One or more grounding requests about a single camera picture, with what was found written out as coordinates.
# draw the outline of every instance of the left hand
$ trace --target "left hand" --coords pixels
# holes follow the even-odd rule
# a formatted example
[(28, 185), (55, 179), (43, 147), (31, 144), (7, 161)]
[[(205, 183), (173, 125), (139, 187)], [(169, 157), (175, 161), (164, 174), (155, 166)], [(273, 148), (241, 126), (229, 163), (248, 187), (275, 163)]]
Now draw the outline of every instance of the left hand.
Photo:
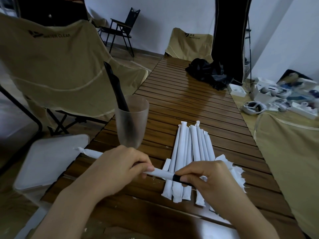
[(148, 155), (123, 145), (104, 152), (68, 189), (89, 196), (94, 203), (113, 195), (142, 172), (154, 171)]

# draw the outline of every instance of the beige folding chair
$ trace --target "beige folding chair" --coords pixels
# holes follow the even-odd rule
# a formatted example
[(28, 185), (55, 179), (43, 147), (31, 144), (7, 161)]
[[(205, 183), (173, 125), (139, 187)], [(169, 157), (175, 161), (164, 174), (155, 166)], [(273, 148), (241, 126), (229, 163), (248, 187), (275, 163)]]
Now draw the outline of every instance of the beige folding chair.
[(124, 95), (132, 95), (146, 79), (142, 68), (129, 68), (114, 60), (95, 27), (79, 20), (66, 27), (44, 27), (0, 14), (0, 58), (31, 111), (56, 133), (67, 132), (51, 110), (76, 117), (76, 122), (107, 123), (116, 98), (103, 62), (118, 76)]
[(212, 63), (213, 36), (210, 34), (186, 33), (180, 28), (173, 28), (165, 52), (182, 60), (193, 61), (196, 58)]

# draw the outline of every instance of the fingernail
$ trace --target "fingernail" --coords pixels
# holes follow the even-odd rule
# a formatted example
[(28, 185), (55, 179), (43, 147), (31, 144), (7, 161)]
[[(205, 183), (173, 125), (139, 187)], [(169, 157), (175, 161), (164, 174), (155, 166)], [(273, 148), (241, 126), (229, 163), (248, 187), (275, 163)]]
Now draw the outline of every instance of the fingernail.
[(154, 171), (154, 166), (153, 165), (149, 165), (148, 167), (147, 167), (147, 170), (146, 170), (147, 172), (153, 172)]
[(186, 183), (188, 183), (187, 176), (183, 175), (183, 176), (180, 178), (180, 181), (181, 181), (181, 182), (186, 182)]

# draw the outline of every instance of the plastic cup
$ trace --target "plastic cup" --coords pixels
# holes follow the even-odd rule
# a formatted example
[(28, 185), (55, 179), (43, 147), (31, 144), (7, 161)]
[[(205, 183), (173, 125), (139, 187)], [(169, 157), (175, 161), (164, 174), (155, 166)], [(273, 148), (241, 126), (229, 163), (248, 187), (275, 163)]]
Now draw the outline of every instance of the plastic cup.
[(138, 148), (144, 138), (150, 104), (141, 96), (125, 96), (130, 112), (116, 105), (115, 119), (117, 136), (121, 145)]

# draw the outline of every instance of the wooden slatted table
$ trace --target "wooden slatted table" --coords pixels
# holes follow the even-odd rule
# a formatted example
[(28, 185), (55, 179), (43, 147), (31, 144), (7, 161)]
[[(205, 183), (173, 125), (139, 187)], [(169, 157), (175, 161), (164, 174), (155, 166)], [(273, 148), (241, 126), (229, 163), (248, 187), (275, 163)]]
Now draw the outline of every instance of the wooden slatted table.
[[(178, 124), (201, 122), (211, 137), (216, 156), (244, 169), (249, 199), (274, 225), (281, 238), (304, 238), (274, 177), (253, 140), (228, 91), (217, 91), (186, 74), (189, 61), (164, 57), (135, 92), (149, 103), (144, 140), (139, 148), (156, 168), (171, 157)], [(115, 120), (87, 146), (104, 152), (119, 145)], [(53, 203), (94, 159), (80, 155), (46, 192), (43, 200)], [(232, 227), (192, 201), (173, 203), (161, 196), (165, 181), (147, 177), (127, 185), (119, 194), (102, 200), (92, 217), (154, 238), (204, 238), (213, 223)]]

